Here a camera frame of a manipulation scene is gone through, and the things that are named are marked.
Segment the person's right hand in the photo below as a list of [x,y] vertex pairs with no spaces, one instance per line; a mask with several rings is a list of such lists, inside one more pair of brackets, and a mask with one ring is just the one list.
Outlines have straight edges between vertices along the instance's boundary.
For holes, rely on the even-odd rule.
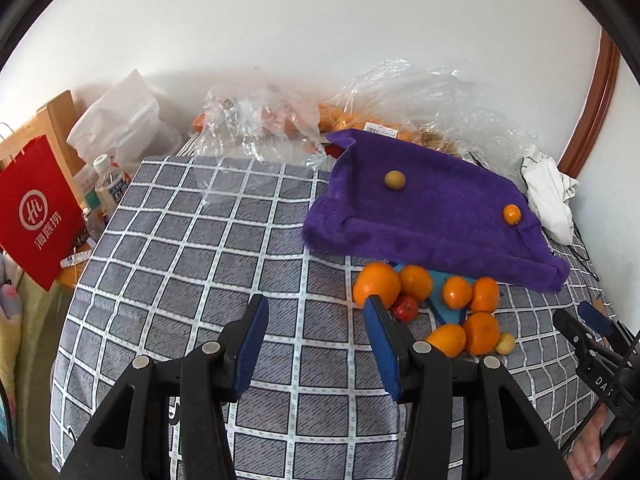
[[605,467],[612,464],[626,444],[627,438],[622,437],[612,443],[605,452],[602,451],[601,430],[610,418],[610,411],[602,404],[575,441],[566,459],[575,480],[600,479],[604,475]]

